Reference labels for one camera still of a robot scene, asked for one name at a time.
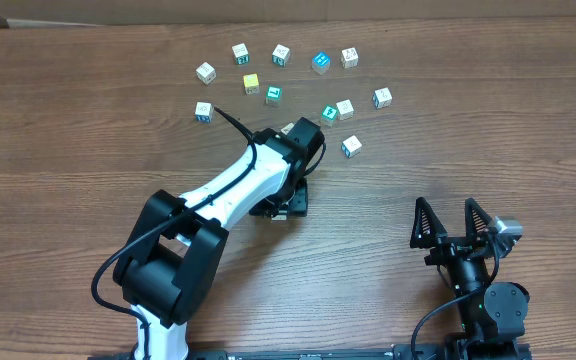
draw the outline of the yellow cube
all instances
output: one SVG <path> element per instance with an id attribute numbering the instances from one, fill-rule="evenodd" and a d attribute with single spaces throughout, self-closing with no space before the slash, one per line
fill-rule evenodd
<path id="1" fill-rule="evenodd" d="M 257 78 L 257 74 L 244 76 L 244 88 L 248 95 L 259 94 L 259 79 Z"/>

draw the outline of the cardboard box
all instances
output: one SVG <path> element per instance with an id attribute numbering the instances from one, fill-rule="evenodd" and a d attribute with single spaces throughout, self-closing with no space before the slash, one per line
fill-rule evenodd
<path id="1" fill-rule="evenodd" d="M 570 0 L 0 0 L 11 23 L 129 25 L 573 16 Z"/>

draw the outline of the teal cube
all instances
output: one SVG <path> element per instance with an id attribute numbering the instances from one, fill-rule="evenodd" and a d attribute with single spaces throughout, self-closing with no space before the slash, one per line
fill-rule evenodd
<path id="1" fill-rule="evenodd" d="M 248 55 L 240 56 L 237 58 L 237 65 L 243 65 L 250 62 L 250 57 Z"/>
<path id="2" fill-rule="evenodd" d="M 279 106 L 281 102 L 281 88 L 278 86 L 268 86 L 266 92 L 266 104 L 271 106 Z"/>
<path id="3" fill-rule="evenodd" d="M 323 125 L 332 126 L 335 123 L 339 110 L 332 105 L 326 105 L 324 111 L 321 112 L 321 123 Z"/>

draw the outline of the wood grain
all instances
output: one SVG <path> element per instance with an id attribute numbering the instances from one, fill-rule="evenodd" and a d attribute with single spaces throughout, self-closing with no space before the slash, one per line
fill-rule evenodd
<path id="1" fill-rule="evenodd" d="M 237 67 L 233 44 L 252 63 Z M 290 63 L 270 61 L 277 43 Z M 355 46 L 357 68 L 338 54 Z M 319 76 L 318 51 L 333 58 Z M 194 70 L 208 61 L 217 79 Z M 245 96 L 282 86 L 279 108 Z M 374 110 L 388 86 L 394 105 Z M 500 279 L 532 295 L 524 342 L 536 359 L 576 358 L 576 18 L 187 25 L 0 31 L 0 359 L 84 359 L 127 351 L 133 319 L 99 308 L 89 284 L 144 201 L 193 189 L 244 142 L 210 101 L 253 130 L 281 128 L 350 99 L 324 129 L 305 219 L 245 218 L 188 338 L 236 350 L 385 347 L 409 341 L 450 299 L 425 253 L 408 248 L 414 200 L 449 232 L 463 201 L 518 217 L 525 236 Z M 351 135 L 364 144 L 348 160 Z M 110 279 L 102 294 L 121 301 Z M 457 329 L 455 313 L 421 341 Z"/>

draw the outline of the black bracket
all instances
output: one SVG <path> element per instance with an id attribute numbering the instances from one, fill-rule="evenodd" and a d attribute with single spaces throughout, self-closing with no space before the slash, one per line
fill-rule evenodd
<path id="1" fill-rule="evenodd" d="M 473 349 L 473 353 L 483 357 L 462 357 L 455 349 L 462 346 L 464 339 L 459 339 L 446 346 L 421 344 L 415 347 L 419 360 L 532 360 L 530 346 L 518 345 L 515 342 L 482 346 Z M 91 357 L 88 360 L 134 360 L 131 353 L 118 354 L 109 357 Z M 383 349 L 352 349 L 352 350 L 302 350 L 302 351 L 260 351 L 232 352 L 224 350 L 190 351 L 186 360 L 413 360 L 410 345 L 398 344 L 392 348 Z"/>
<path id="2" fill-rule="evenodd" d="M 490 215 L 473 198 L 466 200 L 464 213 L 466 214 L 466 237 L 470 239 L 475 238 L 492 221 Z"/>
<path id="3" fill-rule="evenodd" d="M 448 236 L 430 204 L 420 197 L 415 203 L 415 223 L 410 236 L 410 247 L 419 249 L 430 249 L 441 244 L 442 240 Z"/>
<path id="4" fill-rule="evenodd" d="M 159 190 L 144 205 L 127 243 L 173 216 L 189 211 L 184 199 Z M 190 239 L 181 258 L 162 244 L 159 237 Z M 117 261 L 113 280 L 121 286 L 124 300 L 142 305 L 169 327 L 187 322 L 212 286 L 228 231 L 216 219 L 188 213 L 169 229 L 142 240 Z"/>

